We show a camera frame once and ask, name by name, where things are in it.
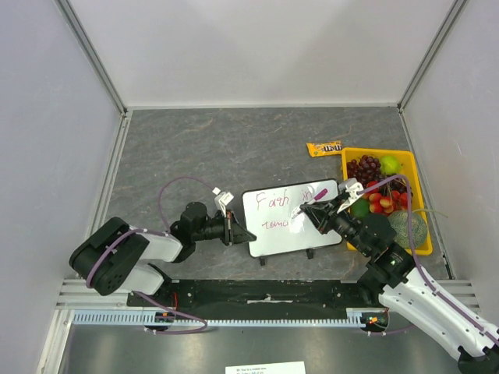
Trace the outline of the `magenta whiteboard marker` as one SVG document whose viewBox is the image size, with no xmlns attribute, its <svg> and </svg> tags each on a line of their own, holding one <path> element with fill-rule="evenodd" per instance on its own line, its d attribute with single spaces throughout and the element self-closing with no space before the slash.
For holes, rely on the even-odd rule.
<svg viewBox="0 0 499 374">
<path fill-rule="evenodd" d="M 322 189 L 319 191 L 310 201 L 306 202 L 305 205 L 312 205 L 314 203 L 317 203 L 319 200 L 324 198 L 328 193 L 328 189 Z M 302 205 L 299 205 L 292 211 L 292 219 L 298 217 L 302 213 Z"/>
</svg>

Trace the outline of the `white whiteboard black frame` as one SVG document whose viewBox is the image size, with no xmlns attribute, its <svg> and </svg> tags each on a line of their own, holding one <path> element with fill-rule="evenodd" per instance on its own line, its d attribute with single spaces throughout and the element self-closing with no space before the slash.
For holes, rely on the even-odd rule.
<svg viewBox="0 0 499 374">
<path fill-rule="evenodd" d="M 242 208 L 246 229 L 256 235 L 249 243 L 253 258 L 337 245 L 340 235 L 322 235 L 299 206 L 333 199 L 338 194 L 335 179 L 245 191 Z"/>
</svg>

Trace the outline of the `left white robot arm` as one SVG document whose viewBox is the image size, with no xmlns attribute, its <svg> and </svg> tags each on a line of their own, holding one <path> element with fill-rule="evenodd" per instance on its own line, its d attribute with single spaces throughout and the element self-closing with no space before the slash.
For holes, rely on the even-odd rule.
<svg viewBox="0 0 499 374">
<path fill-rule="evenodd" d="M 69 257 L 70 267 L 99 295 L 118 289 L 142 292 L 154 306 L 170 300 L 168 276 L 155 264 L 181 263 L 196 250 L 197 242 L 219 240 L 225 246 L 257 240 L 230 210 L 209 216 L 201 202 L 187 204 L 170 231 L 136 228 L 119 217 L 109 219 Z"/>
</svg>

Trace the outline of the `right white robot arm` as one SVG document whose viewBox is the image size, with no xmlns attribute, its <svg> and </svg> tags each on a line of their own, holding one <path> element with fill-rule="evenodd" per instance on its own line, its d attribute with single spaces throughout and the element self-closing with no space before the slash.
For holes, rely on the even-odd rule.
<svg viewBox="0 0 499 374">
<path fill-rule="evenodd" d="M 382 214 L 362 220 L 339 209 L 338 199 L 303 204 L 300 211 L 323 235 L 333 231 L 368 258 L 357 287 L 365 306 L 382 306 L 406 318 L 458 363 L 461 373 L 498 371 L 498 328 L 444 289 L 399 244 Z"/>
</svg>

